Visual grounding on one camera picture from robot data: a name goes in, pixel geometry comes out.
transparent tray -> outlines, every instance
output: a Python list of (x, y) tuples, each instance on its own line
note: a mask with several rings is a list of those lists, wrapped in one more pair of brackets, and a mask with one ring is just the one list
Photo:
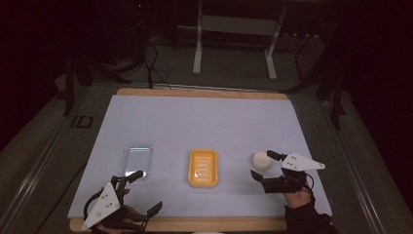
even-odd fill
[(120, 176), (129, 176), (136, 171), (143, 171), (143, 177), (134, 183), (140, 183), (148, 179), (151, 170), (152, 144), (150, 143), (129, 143), (124, 150), (122, 158)]

orange tray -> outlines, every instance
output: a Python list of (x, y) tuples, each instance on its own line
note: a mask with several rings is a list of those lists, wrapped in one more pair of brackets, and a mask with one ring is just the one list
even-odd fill
[(189, 159), (189, 183), (196, 187), (213, 187), (218, 182), (218, 157), (211, 149), (194, 149)]

metal frame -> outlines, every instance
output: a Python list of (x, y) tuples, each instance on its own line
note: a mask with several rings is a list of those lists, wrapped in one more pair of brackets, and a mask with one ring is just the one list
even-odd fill
[(277, 39), (280, 36), (282, 22), (286, 13), (286, 7), (282, 8), (278, 20), (267, 19), (242, 19), (203, 15), (203, 0), (198, 1), (198, 27), (197, 47), (195, 51), (193, 74), (201, 74), (201, 63), (203, 58), (203, 30), (221, 31), (232, 33), (248, 33), (256, 35), (271, 35), (270, 47), (264, 51), (270, 80), (277, 80), (277, 73), (273, 61), (273, 52)]

cable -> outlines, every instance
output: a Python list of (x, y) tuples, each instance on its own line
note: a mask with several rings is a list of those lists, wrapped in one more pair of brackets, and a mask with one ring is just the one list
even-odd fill
[[(152, 83), (153, 84), (166, 84), (169, 87), (169, 89), (171, 90), (172, 87), (168, 83), (168, 79), (169, 79), (170, 75), (168, 73), (166, 73), (165, 71), (158, 70), (154, 66), (152, 66), (152, 69), (151, 69), (150, 65), (149, 65), (150, 61), (147, 58), (145, 59), (145, 63), (146, 63), (146, 65), (144, 67), (146, 67), (146, 68), (149, 67), (148, 72), (149, 72), (149, 70), (151, 70), (151, 72), (152, 72), (152, 70), (155, 71), (155, 74), (159, 77), (159, 79), (161, 79), (160, 81), (152, 81)], [(166, 74), (167, 78), (162, 77), (162, 75), (160, 73)]]
[(94, 199), (98, 198), (102, 192), (103, 192), (103, 188), (100, 189), (100, 191), (96, 192), (96, 193), (88, 200), (88, 202), (85, 204), (85, 207), (83, 208), (83, 217), (84, 217), (84, 220), (86, 220), (86, 218), (88, 218), (88, 208), (89, 208), (89, 205), (91, 204), (91, 202), (92, 202)]
[(46, 222), (48, 221), (49, 217), (52, 215), (52, 213), (55, 211), (55, 209), (57, 208), (58, 204), (60, 204), (61, 200), (63, 199), (64, 195), (66, 195), (67, 190), (69, 190), (70, 186), (72, 185), (73, 181), (76, 179), (76, 177), (79, 175), (79, 173), (86, 168), (87, 164), (84, 164), (79, 171), (77, 171), (77, 173), (72, 177), (72, 179), (70, 179), (69, 184), (66, 186), (66, 188), (64, 189), (64, 191), (61, 193), (60, 197), (58, 198), (57, 202), (55, 203), (55, 205), (52, 207), (52, 209), (49, 211), (48, 215), (46, 215), (46, 217), (43, 219), (42, 223), (40, 223), (39, 227), (37, 227), (36, 231), (33, 232), (33, 234), (39, 233), (39, 231), (43, 228), (43, 226), (46, 224)]
[[(160, 71), (160, 70), (158, 70), (158, 69), (155, 68), (155, 62), (156, 62), (156, 59), (157, 59), (157, 57), (158, 57), (158, 50), (157, 50), (154, 46), (152, 46), (150, 43), (148, 43), (148, 46), (149, 46), (150, 48), (152, 48), (152, 49), (154, 50), (154, 52), (155, 52), (155, 57), (153, 58), (152, 62), (150, 62), (149, 58), (145, 58), (145, 60), (144, 60), (144, 62), (146, 63), (146, 68), (148, 69), (148, 86), (149, 86), (148, 88), (149, 88), (149, 89), (153, 89), (154, 82), (153, 82), (153, 80), (152, 80), (152, 70), (154, 70), (155, 73), (158, 75), (158, 77), (161, 79), (161, 81), (164, 82), (165, 84), (167, 84), (167, 86), (171, 89), (171, 86), (170, 86), (169, 83), (167, 82), (167, 80), (168, 80), (168, 78), (169, 78), (169, 74), (167, 74), (166, 72)], [(162, 72), (162, 73), (167, 74), (167, 76), (168, 76), (167, 79), (164, 79), (164, 78), (159, 74), (159, 72)]]
[(308, 177), (311, 179), (311, 181), (312, 181), (312, 185), (311, 185), (310, 190), (311, 190), (311, 191), (313, 191), (313, 187), (314, 187), (314, 179), (313, 179), (313, 177), (312, 177), (311, 175), (309, 175), (309, 174), (306, 174), (306, 176), (308, 176)]

white ball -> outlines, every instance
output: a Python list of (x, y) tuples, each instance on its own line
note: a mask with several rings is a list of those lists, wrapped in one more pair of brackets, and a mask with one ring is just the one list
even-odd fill
[(267, 152), (257, 152), (252, 156), (252, 167), (260, 172), (268, 170), (271, 166), (272, 159), (267, 156)]

